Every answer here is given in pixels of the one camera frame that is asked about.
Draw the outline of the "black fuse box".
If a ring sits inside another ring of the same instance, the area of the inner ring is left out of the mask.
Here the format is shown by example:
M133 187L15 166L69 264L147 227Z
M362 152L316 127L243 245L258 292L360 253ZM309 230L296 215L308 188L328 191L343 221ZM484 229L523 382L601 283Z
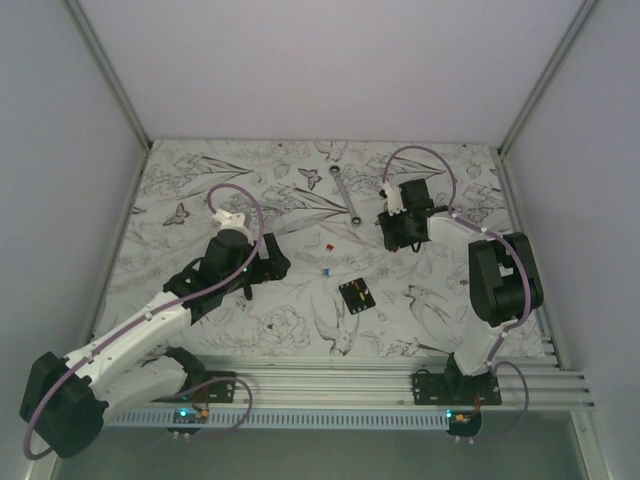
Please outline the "black fuse box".
M359 285L360 287L359 292L355 290L354 282L356 282ZM346 304L347 309L352 315L359 314L365 310L371 309L376 306L376 302L371 294L371 291L369 290L363 278L358 278L358 279L343 283L338 286L338 290ZM362 294L364 297L361 303L358 303L356 301L356 296L358 294Z

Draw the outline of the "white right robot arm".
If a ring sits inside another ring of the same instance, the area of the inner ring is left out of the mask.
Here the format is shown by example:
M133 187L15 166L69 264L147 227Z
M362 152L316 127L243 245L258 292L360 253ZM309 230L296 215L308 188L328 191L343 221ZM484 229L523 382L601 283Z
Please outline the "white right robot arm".
M479 320L449 355L438 382L452 403L462 405L489 384L507 334L541 306L542 287L528 237L499 235L462 217L452 206L437 207L424 180L382 184L386 210L378 215L389 251L440 243L465 255L471 307Z

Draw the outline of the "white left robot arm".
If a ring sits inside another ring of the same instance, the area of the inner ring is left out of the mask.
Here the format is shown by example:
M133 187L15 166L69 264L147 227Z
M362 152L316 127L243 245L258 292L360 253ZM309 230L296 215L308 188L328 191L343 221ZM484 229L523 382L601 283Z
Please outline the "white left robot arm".
M128 409L155 400L197 399L204 367L184 348L170 348L143 366L137 361L218 308L226 295L240 290L252 299L254 285L285 278L290 266L274 234L251 242L237 229L222 229L203 256L121 325L64 356L41 355L32 364L19 409L27 424L25 457L73 457Z

